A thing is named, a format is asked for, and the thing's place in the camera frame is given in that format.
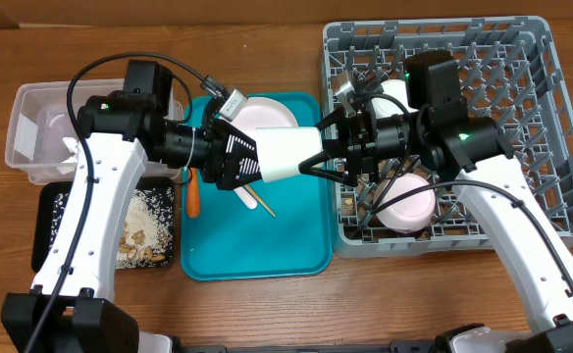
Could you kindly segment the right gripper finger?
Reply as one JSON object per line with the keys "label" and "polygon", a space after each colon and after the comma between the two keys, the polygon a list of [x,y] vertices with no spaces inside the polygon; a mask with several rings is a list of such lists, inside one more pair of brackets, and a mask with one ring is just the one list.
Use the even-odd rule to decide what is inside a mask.
{"label": "right gripper finger", "polygon": [[[341,159],[344,161],[344,170],[332,170],[326,167],[329,161]],[[323,178],[347,186],[356,186],[360,175],[360,159],[356,156],[343,157],[322,150],[298,164],[302,175]]]}
{"label": "right gripper finger", "polygon": [[346,142],[348,140],[348,117],[345,109],[343,107],[334,109],[328,116],[315,124],[315,128],[320,131],[323,141]]}

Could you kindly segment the white plastic fork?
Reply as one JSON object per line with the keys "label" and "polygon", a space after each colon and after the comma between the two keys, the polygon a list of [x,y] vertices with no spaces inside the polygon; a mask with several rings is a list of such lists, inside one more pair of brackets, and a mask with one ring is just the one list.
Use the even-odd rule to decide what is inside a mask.
{"label": "white plastic fork", "polygon": [[257,208],[258,201],[244,187],[236,188],[234,193],[249,210],[254,210]]}

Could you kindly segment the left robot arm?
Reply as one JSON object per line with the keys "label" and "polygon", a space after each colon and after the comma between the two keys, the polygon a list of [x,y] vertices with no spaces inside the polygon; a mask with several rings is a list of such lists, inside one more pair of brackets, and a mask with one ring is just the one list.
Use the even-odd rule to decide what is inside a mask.
{"label": "left robot arm", "polygon": [[170,119],[176,61],[128,54],[122,88],[70,107],[78,164],[52,247],[27,293],[9,293],[2,324],[21,352],[176,352],[114,302],[117,252],[130,200],[151,162],[195,168],[232,190],[260,178],[255,142],[233,126],[244,94],[210,76],[200,127]]}

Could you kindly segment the white napkin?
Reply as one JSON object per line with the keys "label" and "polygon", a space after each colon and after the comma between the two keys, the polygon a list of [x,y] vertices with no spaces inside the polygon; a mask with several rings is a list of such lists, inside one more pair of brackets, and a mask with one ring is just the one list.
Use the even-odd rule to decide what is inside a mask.
{"label": "white napkin", "polygon": [[75,170],[76,164],[78,162],[78,151],[80,149],[80,142],[74,137],[63,137],[63,143],[65,144],[70,156],[64,160],[57,170],[61,175],[66,175]]}

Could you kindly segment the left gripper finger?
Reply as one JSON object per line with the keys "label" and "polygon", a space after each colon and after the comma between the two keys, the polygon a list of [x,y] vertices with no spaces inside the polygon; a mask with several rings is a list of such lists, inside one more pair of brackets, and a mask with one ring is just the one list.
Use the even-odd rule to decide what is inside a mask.
{"label": "left gripper finger", "polygon": [[225,144],[227,154],[257,159],[255,141],[227,120],[217,120],[217,130]]}
{"label": "left gripper finger", "polygon": [[229,159],[218,173],[216,186],[220,190],[234,190],[260,180],[262,175],[258,162],[251,158]]}

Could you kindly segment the large white plate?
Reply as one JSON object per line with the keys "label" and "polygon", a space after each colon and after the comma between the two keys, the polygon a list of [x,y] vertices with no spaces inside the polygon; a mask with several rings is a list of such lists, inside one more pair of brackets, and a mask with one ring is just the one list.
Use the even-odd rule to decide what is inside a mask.
{"label": "large white plate", "polygon": [[252,135],[258,128],[297,127],[298,122],[284,104],[266,97],[250,97],[232,121],[242,132]]}

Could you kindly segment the small white cup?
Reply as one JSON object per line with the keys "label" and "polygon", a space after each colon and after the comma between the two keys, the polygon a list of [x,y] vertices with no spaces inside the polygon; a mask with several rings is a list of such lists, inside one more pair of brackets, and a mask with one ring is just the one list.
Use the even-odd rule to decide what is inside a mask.
{"label": "small white cup", "polygon": [[257,128],[255,142],[265,182],[298,176],[299,164],[322,151],[321,132],[313,126]]}

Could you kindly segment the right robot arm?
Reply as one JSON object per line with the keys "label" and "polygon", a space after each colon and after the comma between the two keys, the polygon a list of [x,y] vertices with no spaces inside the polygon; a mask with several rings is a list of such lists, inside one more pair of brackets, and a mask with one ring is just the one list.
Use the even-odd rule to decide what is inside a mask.
{"label": "right robot arm", "polygon": [[424,51],[403,67],[408,100],[383,119],[369,107],[382,89],[343,73],[340,105],[321,121],[338,135],[324,140],[299,171],[352,186],[361,175],[377,180],[385,159],[418,156],[487,235],[530,328],[519,334],[471,324],[438,335],[434,350],[573,352],[573,256],[533,195],[510,140],[493,119],[469,116],[449,52]]}

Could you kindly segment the wooden chopstick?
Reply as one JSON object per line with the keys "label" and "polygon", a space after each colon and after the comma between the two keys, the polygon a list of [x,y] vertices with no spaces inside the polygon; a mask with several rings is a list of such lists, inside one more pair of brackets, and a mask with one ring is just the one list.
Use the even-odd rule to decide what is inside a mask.
{"label": "wooden chopstick", "polygon": [[276,213],[268,206],[268,204],[253,190],[250,185],[243,186],[245,190],[273,217],[275,218]]}

